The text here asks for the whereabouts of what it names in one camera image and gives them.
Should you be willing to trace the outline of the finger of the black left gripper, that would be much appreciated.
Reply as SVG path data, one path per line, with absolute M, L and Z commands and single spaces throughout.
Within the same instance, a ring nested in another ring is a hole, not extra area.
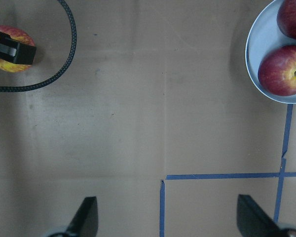
M 35 46 L 12 39 L 0 31 L 0 59 L 13 64 L 32 65 L 36 50 Z

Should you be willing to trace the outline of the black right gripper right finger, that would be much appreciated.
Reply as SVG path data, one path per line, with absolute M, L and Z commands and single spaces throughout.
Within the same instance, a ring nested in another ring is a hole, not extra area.
M 279 227 L 250 195 L 238 195 L 237 228 L 243 237 L 296 237 L 296 228 Z

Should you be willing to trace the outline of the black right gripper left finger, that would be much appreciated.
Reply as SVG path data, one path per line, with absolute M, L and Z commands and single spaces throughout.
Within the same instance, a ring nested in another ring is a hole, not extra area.
M 97 197 L 85 197 L 67 226 L 48 231 L 45 237 L 96 237 L 98 232 Z

